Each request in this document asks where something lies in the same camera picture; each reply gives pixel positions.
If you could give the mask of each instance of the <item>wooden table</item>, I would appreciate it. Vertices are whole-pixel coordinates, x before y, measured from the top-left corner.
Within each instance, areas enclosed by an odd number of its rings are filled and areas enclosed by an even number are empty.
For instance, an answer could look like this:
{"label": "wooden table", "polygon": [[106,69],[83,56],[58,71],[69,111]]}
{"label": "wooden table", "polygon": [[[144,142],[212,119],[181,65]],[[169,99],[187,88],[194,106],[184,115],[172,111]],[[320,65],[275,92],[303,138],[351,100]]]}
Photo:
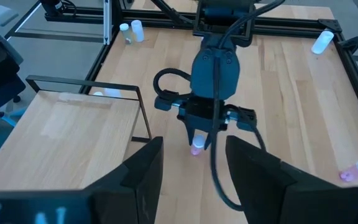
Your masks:
{"label": "wooden table", "polygon": [[[136,0],[132,8],[147,9],[148,2]],[[167,2],[178,11],[195,10],[195,2]],[[305,6],[280,6],[264,16],[333,18],[329,8]],[[259,130],[273,155],[334,184],[358,185],[345,184],[338,176],[339,170],[358,161],[358,100],[334,45],[314,55],[310,51],[313,42],[257,36],[250,47],[238,48],[239,84],[227,102],[256,110]],[[145,41],[132,45],[124,45],[119,34],[96,80],[140,86],[152,133],[164,137],[164,176],[156,223],[245,223],[244,214],[228,208],[216,194],[209,151],[197,157],[190,154],[177,110],[154,108],[155,74],[168,67],[190,73],[200,43],[200,38],[185,30],[145,29]],[[188,82],[174,75],[164,76],[160,85],[180,93],[190,90]],[[136,128],[135,133],[139,136],[140,130]],[[224,155],[228,134],[255,145],[257,141],[234,123],[219,135],[219,178],[226,193],[237,201]],[[126,156],[138,148],[131,143]]]}
{"label": "wooden table", "polygon": [[40,91],[0,149],[0,190],[82,189],[119,166],[139,102]]}

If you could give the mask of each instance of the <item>black metal frame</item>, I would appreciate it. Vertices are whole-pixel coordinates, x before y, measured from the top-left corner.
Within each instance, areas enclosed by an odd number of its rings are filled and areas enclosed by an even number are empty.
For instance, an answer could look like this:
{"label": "black metal frame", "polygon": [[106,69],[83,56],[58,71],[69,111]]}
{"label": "black metal frame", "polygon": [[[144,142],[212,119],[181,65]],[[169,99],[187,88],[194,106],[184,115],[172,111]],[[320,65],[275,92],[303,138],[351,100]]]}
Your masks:
{"label": "black metal frame", "polygon": [[93,82],[93,81],[88,81],[88,80],[75,80],[75,79],[70,79],[70,78],[43,77],[43,76],[38,76],[38,75],[29,75],[25,80],[27,81],[27,83],[31,86],[31,88],[36,93],[38,93],[40,90],[42,90],[36,84],[36,81],[37,82],[63,83],[63,84],[69,84],[69,85],[88,86],[89,89],[91,87],[100,87],[100,88],[110,88],[110,89],[117,89],[117,90],[134,91],[134,92],[136,92],[137,99],[129,99],[129,98],[118,98],[118,99],[134,100],[134,101],[139,102],[140,110],[142,111],[144,122],[146,124],[147,134],[149,135],[149,137],[143,138],[143,137],[134,137],[133,136],[131,141],[148,143],[149,141],[152,140],[152,133],[150,131],[149,121],[147,120],[146,110],[144,108],[142,94],[140,93],[140,89],[138,86],[103,83],[103,82]]}
{"label": "black metal frame", "polygon": [[[109,53],[111,46],[114,44],[115,38],[119,32],[119,24],[126,22],[129,23],[135,19],[141,20],[144,27],[155,27],[155,28],[167,28],[167,29],[184,29],[193,30],[193,24],[189,22],[178,22],[176,19],[172,19],[172,11],[169,11],[169,6],[161,0],[153,0],[157,2],[156,5],[162,11],[147,11],[147,10],[133,10],[133,9],[122,9],[119,0],[105,0],[110,1],[112,4],[112,15],[114,16],[113,28],[112,28],[112,39],[109,45],[105,45],[95,63],[91,67],[86,80],[94,81],[103,65],[103,62]],[[68,6],[65,13],[72,13],[73,8]],[[194,21],[196,18],[195,13],[189,12],[175,12],[177,16],[185,18],[188,21]],[[103,9],[96,9],[91,7],[77,7],[77,16],[72,17],[71,15],[61,15],[57,17],[45,16],[48,21],[55,22],[80,22],[89,24],[102,24],[103,23]],[[341,58],[342,64],[346,70],[352,87],[358,98],[358,66],[355,59],[358,56],[353,56],[358,46],[352,45],[350,40],[347,41],[343,34],[342,29],[339,26],[337,20],[329,19],[282,19],[282,18],[271,18],[271,17],[258,17],[255,19],[255,27],[253,33],[255,35],[274,35],[284,37],[299,37],[299,38],[317,38],[320,33],[326,28],[334,31],[334,43],[336,50]],[[90,90],[90,84],[83,85],[80,93],[87,94]],[[112,84],[116,87],[126,86]]]}

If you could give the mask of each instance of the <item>gray floor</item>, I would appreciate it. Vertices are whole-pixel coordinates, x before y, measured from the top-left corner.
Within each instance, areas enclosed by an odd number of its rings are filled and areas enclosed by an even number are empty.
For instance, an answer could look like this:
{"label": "gray floor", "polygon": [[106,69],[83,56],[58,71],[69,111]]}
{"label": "gray floor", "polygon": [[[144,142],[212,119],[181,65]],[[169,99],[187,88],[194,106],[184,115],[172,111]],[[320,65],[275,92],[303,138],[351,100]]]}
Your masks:
{"label": "gray floor", "polygon": [[[77,6],[103,6],[102,0],[72,1]],[[19,12],[21,17],[34,4],[34,1],[0,0],[0,4],[15,9]],[[358,8],[353,0],[286,0],[285,4],[330,7],[335,18],[339,20],[344,30],[345,38],[358,35]],[[100,38],[103,33],[102,25],[47,22],[43,15],[44,10],[40,7],[20,31]],[[14,21],[7,27],[0,27],[0,31],[5,34],[15,23]],[[19,53],[22,54],[25,60],[21,65],[19,73],[21,78],[25,78],[28,75],[46,75],[84,79],[102,47],[102,44],[99,43],[25,39],[18,37],[12,38],[10,42]],[[77,88],[71,87],[70,90],[76,91]],[[25,105],[34,97],[34,93],[28,88],[21,96],[24,99],[21,105]]]}

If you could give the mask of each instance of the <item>black bracket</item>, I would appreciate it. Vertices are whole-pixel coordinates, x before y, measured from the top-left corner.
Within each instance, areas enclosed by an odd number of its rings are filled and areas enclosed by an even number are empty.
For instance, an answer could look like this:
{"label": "black bracket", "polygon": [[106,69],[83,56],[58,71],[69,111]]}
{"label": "black bracket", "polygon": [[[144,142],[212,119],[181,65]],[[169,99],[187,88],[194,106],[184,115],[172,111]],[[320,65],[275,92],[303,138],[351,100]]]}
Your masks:
{"label": "black bracket", "polygon": [[338,44],[344,50],[350,50],[352,52],[352,54],[354,54],[354,52],[356,52],[356,50],[358,49],[358,36],[353,37],[349,40],[340,41],[340,42],[338,42]]}
{"label": "black bracket", "polygon": [[336,19],[319,19],[318,22],[335,33],[342,32],[342,28]]}

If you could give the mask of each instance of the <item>wooden board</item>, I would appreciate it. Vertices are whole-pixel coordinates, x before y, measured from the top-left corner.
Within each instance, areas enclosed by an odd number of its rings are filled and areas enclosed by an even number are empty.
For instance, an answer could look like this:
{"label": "wooden board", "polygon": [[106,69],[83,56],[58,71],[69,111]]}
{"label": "wooden board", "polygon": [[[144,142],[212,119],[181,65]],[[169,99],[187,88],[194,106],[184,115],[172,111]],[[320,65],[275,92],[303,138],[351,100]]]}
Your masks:
{"label": "wooden board", "polygon": [[[305,6],[280,6],[264,16],[333,18],[329,8]],[[155,74],[167,67],[190,73],[200,42],[190,31],[146,29],[143,43],[124,45],[119,34],[97,81],[140,86],[152,134],[164,137],[164,175],[156,223],[246,223],[243,213],[231,210],[218,197],[209,151],[197,157],[190,154],[185,127],[176,119],[177,110],[154,109]],[[346,184],[338,176],[340,170],[358,161],[358,100],[333,44],[317,56],[310,52],[313,42],[257,36],[250,47],[238,48],[240,80],[227,103],[256,110],[270,153],[334,184],[358,185]],[[190,90],[187,81],[174,75],[163,77],[160,86],[180,93]],[[145,132],[136,129],[135,133]],[[226,193],[238,202],[224,154],[228,134],[256,146],[257,141],[234,123],[219,134],[219,178]],[[126,156],[139,148],[131,143]]]}
{"label": "wooden board", "polygon": [[40,91],[0,149],[0,190],[82,189],[121,164],[139,102]]}

